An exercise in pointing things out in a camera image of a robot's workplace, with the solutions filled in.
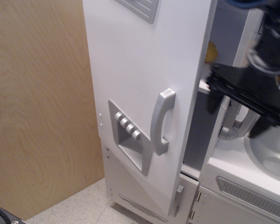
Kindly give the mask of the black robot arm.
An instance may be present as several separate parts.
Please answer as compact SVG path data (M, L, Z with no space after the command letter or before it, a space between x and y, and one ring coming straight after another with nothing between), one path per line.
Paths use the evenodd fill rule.
M256 138L272 126L280 126L280 0L229 0L240 9L258 8L264 12L262 36L247 53L248 66L237 68L213 64L207 78L210 92L207 110L213 113L223 96L239 102L260 118L249 137Z

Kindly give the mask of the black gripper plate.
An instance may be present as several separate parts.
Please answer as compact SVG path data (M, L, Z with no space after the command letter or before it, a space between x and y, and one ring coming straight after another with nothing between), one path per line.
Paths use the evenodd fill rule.
M280 89L275 77L252 66L237 68L224 64L211 65L206 109L210 114L221 104L223 96L239 102L259 116L249 133L256 138L271 126L280 126Z

